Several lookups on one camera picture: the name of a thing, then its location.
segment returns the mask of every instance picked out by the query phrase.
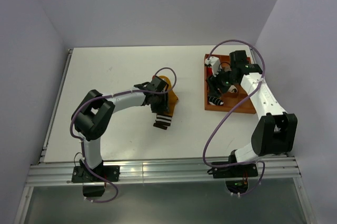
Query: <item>wooden board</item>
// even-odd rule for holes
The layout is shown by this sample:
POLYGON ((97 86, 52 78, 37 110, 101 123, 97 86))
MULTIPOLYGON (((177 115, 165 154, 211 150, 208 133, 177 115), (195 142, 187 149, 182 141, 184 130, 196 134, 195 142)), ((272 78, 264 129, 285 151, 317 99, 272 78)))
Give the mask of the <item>wooden board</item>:
MULTIPOLYGON (((228 62, 230 63, 230 57, 229 56, 224 56, 224 55, 212 55, 214 57, 218 57, 220 59, 220 62, 228 62)), ((222 64, 222 67, 229 67, 226 63, 222 64)), ((207 79, 207 67, 204 67, 204 85, 205 85, 205 95, 204 95, 204 102, 205 102, 205 110, 208 111, 222 111, 222 112, 228 112, 230 111, 237 103, 242 101, 245 97, 247 97, 246 91, 240 86, 240 85, 235 85, 237 88, 237 93, 225 93, 221 96, 221 100, 224 102, 222 106, 214 106, 209 104, 208 102, 208 93, 209 93, 209 88, 206 82, 207 79)), ((238 107, 235 110, 235 113, 244 113, 244 114, 255 114, 255 108, 251 102, 251 100, 247 100, 244 104, 242 104, 240 107, 238 107)))

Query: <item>black and white striped object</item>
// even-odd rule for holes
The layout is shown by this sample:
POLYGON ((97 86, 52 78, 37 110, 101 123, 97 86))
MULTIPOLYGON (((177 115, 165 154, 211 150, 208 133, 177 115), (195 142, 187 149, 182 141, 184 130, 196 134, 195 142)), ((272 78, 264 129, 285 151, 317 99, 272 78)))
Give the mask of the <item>black and white striped object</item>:
POLYGON ((167 129, 171 125, 172 116, 157 114, 156 122, 153 124, 153 127, 167 129))
POLYGON ((213 106, 222 106, 223 105, 223 101, 216 98, 216 97, 208 96, 208 100, 209 100, 209 103, 213 106))

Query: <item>metal frame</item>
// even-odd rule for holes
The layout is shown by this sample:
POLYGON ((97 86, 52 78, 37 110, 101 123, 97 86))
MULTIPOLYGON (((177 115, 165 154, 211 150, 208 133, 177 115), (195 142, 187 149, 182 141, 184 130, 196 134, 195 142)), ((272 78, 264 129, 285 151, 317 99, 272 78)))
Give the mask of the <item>metal frame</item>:
POLYGON ((43 147, 45 147, 45 148, 48 145, 49 137, 50 137, 50 134, 51 134, 51 131, 52 131, 52 128, 53 128, 54 118, 55 118, 57 107, 58 107, 58 103, 60 101, 60 97, 61 97, 61 94, 62 94, 63 85, 64 85, 65 77, 67 76, 67 72, 68 72, 70 60, 72 58, 72 54, 73 54, 73 49, 69 49, 68 50, 67 61, 65 63, 64 71, 63 71, 63 74, 62 74, 61 84, 60 84, 60 87, 59 87, 58 92, 57 92, 56 102, 55 102, 55 105, 54 105, 54 109, 53 109, 53 113, 52 113, 52 116, 51 116, 51 120, 49 122, 46 138, 45 138, 44 144, 43 144, 43 147))
POLYGON ((16 212, 14 224, 24 224, 34 187, 25 187, 16 212))
MULTIPOLYGON (((255 53, 251 50, 252 59, 256 62, 255 53)), ((29 203, 34 187, 42 186, 82 186, 83 184, 72 184, 71 177, 74 168, 73 162, 46 164, 44 156, 47 150, 48 140, 53 127, 54 117, 58 103, 62 94, 62 89, 68 67, 71 61, 73 50, 68 52, 65 69, 63 72, 61 85, 58 90, 56 103, 51 116, 51 121, 46 134, 44 147, 38 165, 32 165, 29 169, 26 185, 19 203, 14 224, 23 224, 29 208, 29 203)), ((209 161, 227 161, 228 157, 209 158, 209 161)), ((303 187, 302 176, 299 171, 295 157, 286 155, 274 156, 263 159, 266 164, 263 179, 293 178, 299 201, 309 224, 316 224, 316 219, 312 211, 309 198, 303 187)), ((190 159, 170 159, 170 160, 135 160, 135 161, 105 161, 104 165, 120 165, 120 179, 116 185, 120 184, 147 184, 147 183, 167 183, 167 182, 203 182, 214 181, 213 177, 207 174, 209 169, 201 158, 190 159)), ((102 182, 85 183, 85 185, 102 185, 102 182)))
MULTIPOLYGON (((209 161, 227 160, 228 158, 209 158, 209 161)), ((300 178, 301 176, 294 157, 271 157, 264 158, 263 160, 266 164, 264 179, 300 178)), ((117 185, 213 180, 213 177, 207 174, 209 167, 203 163, 201 158, 105 161, 104 165, 119 165, 121 167, 120 179, 115 183, 117 185)), ((73 168, 74 164, 71 162, 31 166, 27 176, 26 186, 82 186, 82 184, 71 183, 73 168)), ((86 183, 86 185, 102 184, 103 182, 86 183)))
POLYGON ((294 178, 294 183, 296 186, 297 195, 299 196, 299 200, 303 209, 303 213, 305 216, 305 220, 308 224, 316 224, 317 220, 314 215, 312 206, 310 204, 308 195, 304 189, 302 178, 294 178))

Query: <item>glass panel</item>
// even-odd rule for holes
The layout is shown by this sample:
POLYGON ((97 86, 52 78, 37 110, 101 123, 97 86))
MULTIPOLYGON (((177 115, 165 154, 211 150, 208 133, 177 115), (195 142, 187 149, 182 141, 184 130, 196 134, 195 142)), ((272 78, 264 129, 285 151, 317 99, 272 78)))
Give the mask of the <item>glass panel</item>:
POLYGON ((109 203, 83 200, 81 186, 36 187, 25 223, 305 223, 293 179, 265 179, 240 199, 223 180, 118 187, 109 203))

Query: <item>black bracket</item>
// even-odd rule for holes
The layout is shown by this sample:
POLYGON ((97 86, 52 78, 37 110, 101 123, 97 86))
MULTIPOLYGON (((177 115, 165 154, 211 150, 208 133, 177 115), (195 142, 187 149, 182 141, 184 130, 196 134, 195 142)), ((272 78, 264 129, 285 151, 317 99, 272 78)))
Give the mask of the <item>black bracket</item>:
MULTIPOLYGON (((74 167, 72 183, 82 184, 86 182, 102 182, 99 178, 96 178, 87 171, 85 166, 81 163, 81 166, 74 167)), ((111 182, 117 182, 120 176, 120 167, 118 165, 103 166, 103 162, 99 165, 100 176, 111 182)), ((87 198, 101 197, 105 192, 105 185, 103 186, 83 186, 83 196, 87 198)))
POLYGON ((259 156, 282 154, 292 150, 297 128, 295 114, 261 116, 253 134, 252 147, 259 156))
MULTIPOLYGON (((102 94, 97 90, 89 91, 77 107, 76 111, 87 101, 101 96, 102 94)), ((74 125, 76 131, 84 135, 87 141, 100 138, 106 131, 114 109, 115 105, 113 102, 107 101, 106 99, 99 99, 91 102, 83 107, 75 118, 74 125)))
MULTIPOLYGON (((213 165, 227 165, 230 162, 212 162, 213 165)), ((211 168, 207 171, 213 178, 242 178, 245 175, 248 177, 257 177, 256 164, 236 165, 225 168, 211 168)))
MULTIPOLYGON (((111 182, 117 182, 120 177, 119 165, 103 166, 103 176, 105 179, 111 182)), ((90 183, 90 182, 102 182, 99 178, 89 176, 86 169, 81 166, 74 167, 72 183, 90 183)))

